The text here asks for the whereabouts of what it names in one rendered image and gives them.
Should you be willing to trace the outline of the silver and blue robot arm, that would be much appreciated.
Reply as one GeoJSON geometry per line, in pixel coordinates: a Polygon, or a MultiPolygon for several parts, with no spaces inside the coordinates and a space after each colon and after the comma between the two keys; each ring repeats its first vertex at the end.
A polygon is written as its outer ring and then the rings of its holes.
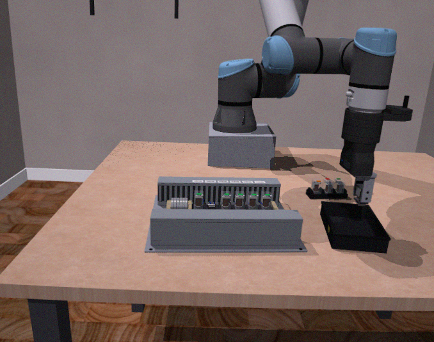
{"type": "Polygon", "coordinates": [[[355,39],[305,37],[302,25],[309,0],[259,2],[268,33],[262,61],[242,59],[220,64],[215,131],[255,131],[252,99],[292,96],[300,74],[345,74],[350,76],[349,86],[389,89],[396,31],[360,28],[355,39]]]}

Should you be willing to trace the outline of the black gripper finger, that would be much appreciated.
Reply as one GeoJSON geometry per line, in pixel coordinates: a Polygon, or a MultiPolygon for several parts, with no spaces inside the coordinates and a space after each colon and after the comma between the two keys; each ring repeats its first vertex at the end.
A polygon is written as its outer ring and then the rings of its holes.
{"type": "Polygon", "coordinates": [[[364,177],[361,194],[360,194],[360,202],[371,202],[371,197],[373,194],[374,180],[377,174],[373,172],[371,176],[357,176],[353,175],[353,177],[364,177]]]}
{"type": "Polygon", "coordinates": [[[354,188],[353,188],[353,195],[355,194],[356,184],[363,184],[363,181],[364,181],[364,178],[361,178],[361,177],[355,178],[355,184],[354,184],[354,188]]]}

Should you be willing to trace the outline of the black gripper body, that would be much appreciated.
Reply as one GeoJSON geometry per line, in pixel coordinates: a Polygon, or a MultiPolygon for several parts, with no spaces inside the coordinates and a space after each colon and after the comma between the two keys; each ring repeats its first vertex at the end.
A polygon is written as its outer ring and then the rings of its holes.
{"type": "Polygon", "coordinates": [[[373,174],[374,150],[380,142],[383,121],[411,121],[413,110],[403,106],[386,105],[389,90],[368,90],[349,86],[346,92],[349,108],[345,109],[341,138],[344,147],[340,166],[351,175],[373,174]]]}

